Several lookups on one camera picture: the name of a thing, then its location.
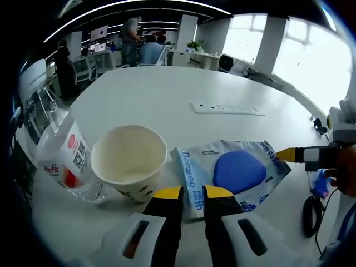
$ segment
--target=potted plant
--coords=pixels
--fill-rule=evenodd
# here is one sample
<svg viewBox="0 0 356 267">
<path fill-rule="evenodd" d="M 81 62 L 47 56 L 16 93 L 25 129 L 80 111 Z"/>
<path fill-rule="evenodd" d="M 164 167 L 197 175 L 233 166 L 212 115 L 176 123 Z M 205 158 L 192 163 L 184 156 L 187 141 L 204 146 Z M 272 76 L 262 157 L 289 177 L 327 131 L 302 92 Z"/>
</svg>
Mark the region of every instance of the potted plant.
<svg viewBox="0 0 356 267">
<path fill-rule="evenodd" d="M 191 42 L 187 43 L 187 46 L 189 49 L 191 49 L 192 52 L 199 51 L 201 49 L 201 45 L 198 42 L 195 42 L 193 40 Z"/>
</svg>

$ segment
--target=bottle label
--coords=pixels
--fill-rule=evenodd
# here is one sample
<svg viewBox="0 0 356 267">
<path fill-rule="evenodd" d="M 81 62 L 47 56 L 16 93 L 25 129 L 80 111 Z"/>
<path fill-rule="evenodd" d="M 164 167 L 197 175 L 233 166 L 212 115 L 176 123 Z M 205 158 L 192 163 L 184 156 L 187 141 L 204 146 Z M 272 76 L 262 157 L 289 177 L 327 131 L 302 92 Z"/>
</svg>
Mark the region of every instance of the bottle label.
<svg viewBox="0 0 356 267">
<path fill-rule="evenodd" d="M 88 172 L 83 172 L 90 165 L 89 161 L 90 151 L 74 122 L 58 156 L 38 165 L 63 187 L 76 188 L 83 186 L 88 178 Z"/>
</svg>

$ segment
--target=power strip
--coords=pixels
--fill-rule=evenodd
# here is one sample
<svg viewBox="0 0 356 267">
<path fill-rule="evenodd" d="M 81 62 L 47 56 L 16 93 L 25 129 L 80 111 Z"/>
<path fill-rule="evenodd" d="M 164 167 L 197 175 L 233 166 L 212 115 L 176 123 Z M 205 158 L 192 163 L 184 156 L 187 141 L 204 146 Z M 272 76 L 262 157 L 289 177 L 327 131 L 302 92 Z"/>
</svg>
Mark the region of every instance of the power strip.
<svg viewBox="0 0 356 267">
<path fill-rule="evenodd" d="M 223 113 L 223 114 L 241 114 L 265 116 L 256 107 L 241 107 L 234 105 L 207 105 L 204 103 L 190 103 L 191 108 L 195 113 Z"/>
</svg>

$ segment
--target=computer monitor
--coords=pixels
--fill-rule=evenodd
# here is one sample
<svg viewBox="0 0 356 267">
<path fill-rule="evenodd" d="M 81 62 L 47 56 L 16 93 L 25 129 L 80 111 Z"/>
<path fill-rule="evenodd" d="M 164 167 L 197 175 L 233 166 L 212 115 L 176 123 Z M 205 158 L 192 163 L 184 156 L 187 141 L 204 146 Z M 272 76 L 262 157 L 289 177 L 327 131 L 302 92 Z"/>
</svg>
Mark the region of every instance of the computer monitor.
<svg viewBox="0 0 356 267">
<path fill-rule="evenodd" d="M 93 45 L 91 44 L 89 50 L 94 50 L 96 45 L 97 45 L 97 43 L 94 43 Z"/>
<path fill-rule="evenodd" d="M 107 36 L 107 26 L 100 27 L 98 29 L 95 29 L 94 31 L 91 31 L 90 33 L 90 41 L 95 41 L 100 38 L 104 38 Z"/>
<path fill-rule="evenodd" d="M 95 46 L 95 48 L 94 48 L 94 53 L 105 51 L 105 48 L 106 48 L 106 44 L 105 43 L 97 44 Z"/>
</svg>

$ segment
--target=round white table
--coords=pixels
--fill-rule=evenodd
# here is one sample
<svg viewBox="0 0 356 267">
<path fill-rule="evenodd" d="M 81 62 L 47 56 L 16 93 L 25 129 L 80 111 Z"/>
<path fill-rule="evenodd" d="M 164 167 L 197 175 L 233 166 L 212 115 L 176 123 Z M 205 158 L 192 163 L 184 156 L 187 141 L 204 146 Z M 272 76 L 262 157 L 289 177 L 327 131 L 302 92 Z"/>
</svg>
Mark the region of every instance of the round white table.
<svg viewBox="0 0 356 267">
<path fill-rule="evenodd" d="M 255 106 L 265 116 L 196 114 L 190 102 Z M 224 140 L 264 141 L 275 151 L 326 145 L 309 121 L 309 112 L 292 97 L 260 83 L 227 73 L 184 67 L 135 67 L 106 72 L 72 104 L 77 124 L 90 147 L 110 129 L 142 125 L 158 132 L 168 145 L 187 148 Z M 301 230 L 301 211 L 311 195 L 303 164 L 292 172 L 254 212 L 280 230 L 291 250 L 317 257 L 314 238 Z M 181 185 L 170 157 L 160 188 Z M 340 195 L 332 197 L 319 232 L 323 248 L 337 216 Z M 38 174 L 33 190 L 33 219 L 50 249 L 64 261 L 86 256 L 101 246 L 104 233 L 145 204 L 119 193 L 92 205 L 76 199 L 48 177 Z M 183 223 L 175 266 L 212 266 L 203 221 Z"/>
</svg>

